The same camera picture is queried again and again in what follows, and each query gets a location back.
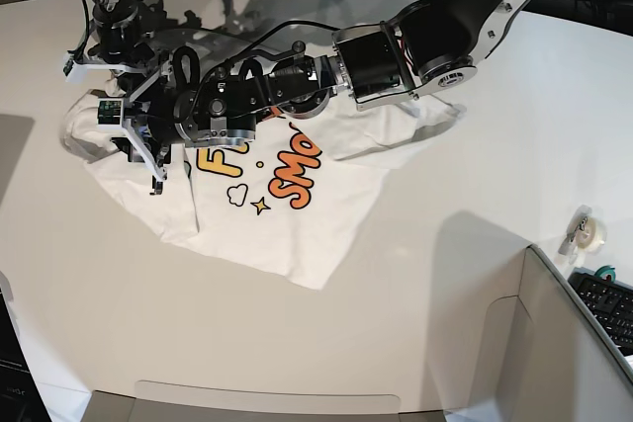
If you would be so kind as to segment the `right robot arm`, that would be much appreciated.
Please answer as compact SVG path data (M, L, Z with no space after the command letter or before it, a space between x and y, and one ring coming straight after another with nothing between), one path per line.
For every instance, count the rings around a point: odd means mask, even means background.
M80 82L90 70L108 70L133 83L155 82L164 74L166 55L147 42L141 25L145 0L81 0L84 29L78 45L64 58L68 82Z

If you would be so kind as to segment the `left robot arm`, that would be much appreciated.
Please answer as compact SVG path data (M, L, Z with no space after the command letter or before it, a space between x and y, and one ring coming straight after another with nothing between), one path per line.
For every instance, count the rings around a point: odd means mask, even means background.
M182 45L123 97L101 101L98 124L114 128L114 145L149 169L160 194L174 145L243 145L261 122L312 118L343 91L363 112L471 79L529 1L417 0L389 20L334 30L332 55L310 56L301 41L280 53L253 42L203 70Z

